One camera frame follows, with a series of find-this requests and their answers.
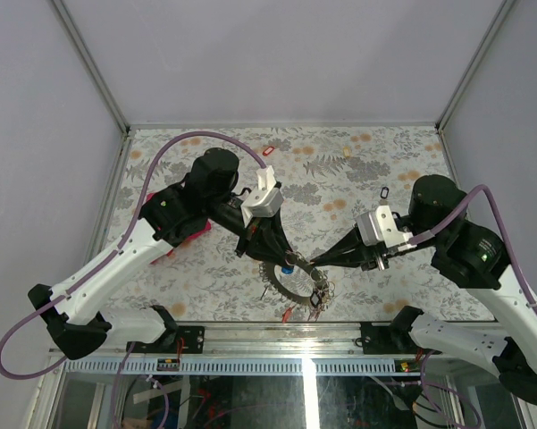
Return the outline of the large metal keyring with keys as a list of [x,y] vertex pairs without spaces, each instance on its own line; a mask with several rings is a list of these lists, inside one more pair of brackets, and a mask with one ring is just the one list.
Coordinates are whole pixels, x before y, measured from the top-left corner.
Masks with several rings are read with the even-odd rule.
[[334,299],[335,284],[325,271],[311,265],[298,252],[288,253],[285,262],[288,265],[284,267],[267,262],[260,265],[264,291],[271,290],[287,304],[284,323],[294,310],[304,311],[307,321],[317,321]]

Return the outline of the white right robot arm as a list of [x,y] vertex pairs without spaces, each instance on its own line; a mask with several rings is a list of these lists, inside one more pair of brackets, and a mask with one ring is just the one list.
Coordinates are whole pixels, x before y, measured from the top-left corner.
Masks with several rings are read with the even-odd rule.
[[433,248],[437,272],[481,302],[505,330],[502,336],[471,331],[403,307],[390,323],[390,344],[399,352],[437,350],[495,376],[519,399],[537,405],[537,297],[524,279],[505,231],[470,222],[466,209],[479,185],[465,193],[449,178],[431,174],[414,184],[408,213],[380,205],[312,266],[384,270],[390,259]]

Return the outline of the red key tag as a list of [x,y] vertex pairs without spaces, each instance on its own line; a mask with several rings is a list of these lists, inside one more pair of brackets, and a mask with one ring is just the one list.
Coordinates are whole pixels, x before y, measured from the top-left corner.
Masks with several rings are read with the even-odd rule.
[[263,156],[268,156],[268,155],[270,155],[274,150],[275,150],[275,148],[272,147],[272,146],[266,147],[266,148],[264,149],[264,151],[262,152],[262,155],[263,155]]

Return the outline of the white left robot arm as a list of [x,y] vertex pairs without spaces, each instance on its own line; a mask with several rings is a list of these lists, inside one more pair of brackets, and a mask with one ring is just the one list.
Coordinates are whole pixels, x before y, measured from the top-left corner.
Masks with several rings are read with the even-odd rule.
[[214,147],[198,157],[182,181],[156,192],[120,239],[81,270],[53,287],[39,284],[29,299],[57,348],[69,359],[102,346],[136,342],[168,352],[181,344],[178,325],[159,305],[117,310],[108,299],[135,273],[214,222],[235,234],[238,257],[290,269],[291,246],[281,225],[281,184],[271,166],[256,172],[257,187],[245,199],[233,193],[239,159]]

